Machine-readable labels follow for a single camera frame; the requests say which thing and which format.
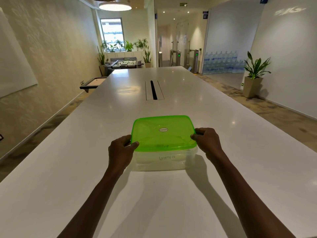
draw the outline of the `forearm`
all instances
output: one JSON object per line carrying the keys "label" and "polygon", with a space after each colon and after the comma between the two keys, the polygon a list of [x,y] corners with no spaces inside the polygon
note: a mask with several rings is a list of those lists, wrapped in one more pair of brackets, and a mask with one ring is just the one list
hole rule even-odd
{"label": "forearm", "polygon": [[91,238],[122,172],[107,170],[101,181],[58,238]]}
{"label": "forearm", "polygon": [[226,156],[213,163],[248,238],[295,237],[256,195]]}

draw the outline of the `window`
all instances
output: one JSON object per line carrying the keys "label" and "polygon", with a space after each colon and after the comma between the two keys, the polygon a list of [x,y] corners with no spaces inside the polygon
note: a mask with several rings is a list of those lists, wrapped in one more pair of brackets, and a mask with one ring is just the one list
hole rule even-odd
{"label": "window", "polygon": [[103,36],[109,44],[114,45],[117,40],[124,43],[121,18],[101,18],[100,21]]}

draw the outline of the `patterned carpet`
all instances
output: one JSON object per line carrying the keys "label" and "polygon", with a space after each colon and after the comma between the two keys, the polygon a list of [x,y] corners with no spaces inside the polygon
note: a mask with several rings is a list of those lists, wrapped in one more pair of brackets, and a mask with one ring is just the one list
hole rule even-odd
{"label": "patterned carpet", "polygon": [[[317,121],[307,118],[286,108],[265,100],[253,98],[247,99],[242,96],[242,91],[228,85],[212,80],[206,76],[197,75],[221,92],[230,96],[238,103],[255,112],[271,124],[280,128],[299,142],[305,144],[317,152]],[[82,103],[93,91],[83,92],[68,107],[62,110],[30,140],[15,150],[10,156],[0,163],[0,182],[24,160],[79,104]]]}

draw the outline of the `whiteboard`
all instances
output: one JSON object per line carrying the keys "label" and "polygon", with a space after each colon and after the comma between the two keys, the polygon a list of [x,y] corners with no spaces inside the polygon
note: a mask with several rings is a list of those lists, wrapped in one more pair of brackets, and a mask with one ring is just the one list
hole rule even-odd
{"label": "whiteboard", "polygon": [[32,68],[0,8],[0,98],[35,84]]}

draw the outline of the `hand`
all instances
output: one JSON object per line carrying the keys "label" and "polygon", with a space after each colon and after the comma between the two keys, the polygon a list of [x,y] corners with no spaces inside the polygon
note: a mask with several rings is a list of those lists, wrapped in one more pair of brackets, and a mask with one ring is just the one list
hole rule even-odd
{"label": "hand", "polygon": [[107,171],[122,172],[130,164],[134,150],[139,142],[131,143],[131,135],[122,136],[111,142],[109,151],[109,165]]}
{"label": "hand", "polygon": [[228,159],[221,148],[219,136],[213,128],[196,128],[196,134],[191,135],[198,147],[206,153],[206,157],[214,163],[219,159]]}

